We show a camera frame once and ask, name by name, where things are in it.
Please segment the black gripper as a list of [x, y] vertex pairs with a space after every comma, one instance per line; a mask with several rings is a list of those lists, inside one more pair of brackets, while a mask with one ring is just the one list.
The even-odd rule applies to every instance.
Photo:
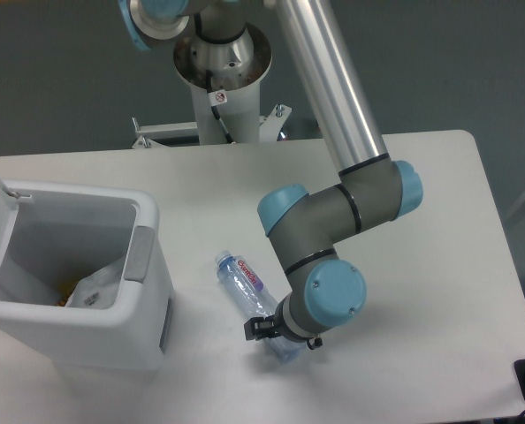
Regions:
[[320, 336], [307, 338], [304, 331], [299, 328], [284, 304], [279, 304], [274, 316], [252, 317], [244, 323], [246, 340], [272, 339], [277, 332], [287, 340], [294, 343], [305, 343], [308, 349], [318, 349], [323, 346]]

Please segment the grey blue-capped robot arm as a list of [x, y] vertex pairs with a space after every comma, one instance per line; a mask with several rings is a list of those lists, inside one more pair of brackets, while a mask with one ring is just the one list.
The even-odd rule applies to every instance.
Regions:
[[[199, 141], [259, 142], [259, 85], [270, 69], [270, 44], [247, 21], [239, 1], [122, 1], [133, 45], [174, 42], [177, 72], [191, 88]], [[244, 326], [249, 340], [285, 337], [310, 348], [324, 332], [362, 308], [361, 273], [335, 245], [398, 219], [422, 202], [413, 166], [391, 159], [331, 4], [273, 1], [310, 106], [339, 172], [339, 183], [318, 193], [287, 185], [267, 194], [257, 212], [291, 286], [274, 314]]]

